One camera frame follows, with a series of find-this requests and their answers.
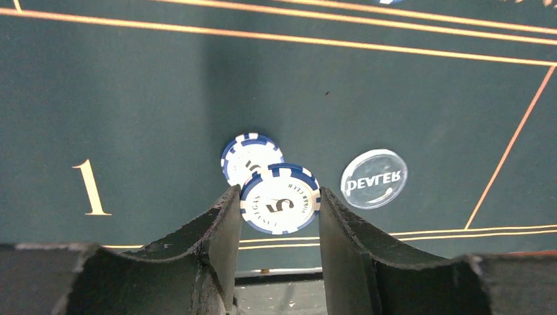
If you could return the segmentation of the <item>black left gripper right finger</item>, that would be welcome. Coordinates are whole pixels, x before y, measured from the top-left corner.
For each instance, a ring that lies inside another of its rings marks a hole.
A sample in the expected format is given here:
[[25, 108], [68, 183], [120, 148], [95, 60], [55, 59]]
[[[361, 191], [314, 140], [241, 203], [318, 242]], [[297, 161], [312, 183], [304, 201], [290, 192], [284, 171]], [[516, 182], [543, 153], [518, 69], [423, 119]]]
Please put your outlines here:
[[329, 314], [555, 314], [556, 256], [466, 254], [408, 245], [321, 188], [319, 234]]

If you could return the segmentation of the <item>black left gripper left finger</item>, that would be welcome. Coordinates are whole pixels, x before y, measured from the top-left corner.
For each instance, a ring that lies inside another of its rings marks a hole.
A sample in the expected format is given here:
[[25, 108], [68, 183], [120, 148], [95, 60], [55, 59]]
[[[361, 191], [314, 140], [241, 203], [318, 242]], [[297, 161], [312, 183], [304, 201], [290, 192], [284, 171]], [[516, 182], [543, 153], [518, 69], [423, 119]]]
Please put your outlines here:
[[1, 245], [2, 314], [227, 314], [233, 308], [239, 186], [136, 252], [97, 243]]

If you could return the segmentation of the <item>white-blue poker chip stack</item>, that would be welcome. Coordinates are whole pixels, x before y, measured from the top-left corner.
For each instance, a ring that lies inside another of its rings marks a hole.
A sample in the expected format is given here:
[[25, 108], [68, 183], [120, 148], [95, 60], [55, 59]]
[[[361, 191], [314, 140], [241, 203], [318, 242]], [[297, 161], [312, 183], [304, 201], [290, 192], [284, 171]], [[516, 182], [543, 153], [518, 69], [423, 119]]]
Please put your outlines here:
[[242, 186], [252, 173], [283, 162], [284, 155], [276, 142], [259, 133], [236, 136], [221, 154], [221, 169], [230, 186]]

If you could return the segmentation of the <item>clear dealer button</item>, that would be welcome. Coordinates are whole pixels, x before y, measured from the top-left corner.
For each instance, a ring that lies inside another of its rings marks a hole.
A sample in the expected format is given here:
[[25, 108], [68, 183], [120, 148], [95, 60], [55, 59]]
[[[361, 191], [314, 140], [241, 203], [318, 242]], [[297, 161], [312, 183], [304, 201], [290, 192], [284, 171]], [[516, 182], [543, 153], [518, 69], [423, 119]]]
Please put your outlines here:
[[398, 154], [374, 149], [348, 164], [342, 173], [340, 190], [351, 206], [375, 209], [394, 200], [404, 189], [407, 178], [407, 164]]

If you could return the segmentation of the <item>green poker table mat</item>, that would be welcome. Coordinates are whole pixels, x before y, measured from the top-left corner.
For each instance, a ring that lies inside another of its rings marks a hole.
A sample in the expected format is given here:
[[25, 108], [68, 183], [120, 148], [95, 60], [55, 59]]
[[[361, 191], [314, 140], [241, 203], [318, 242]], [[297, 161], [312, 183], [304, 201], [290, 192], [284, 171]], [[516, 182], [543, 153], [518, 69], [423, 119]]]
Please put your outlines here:
[[555, 1], [2, 1], [1, 241], [138, 249], [227, 189], [235, 136], [430, 253], [556, 249]]

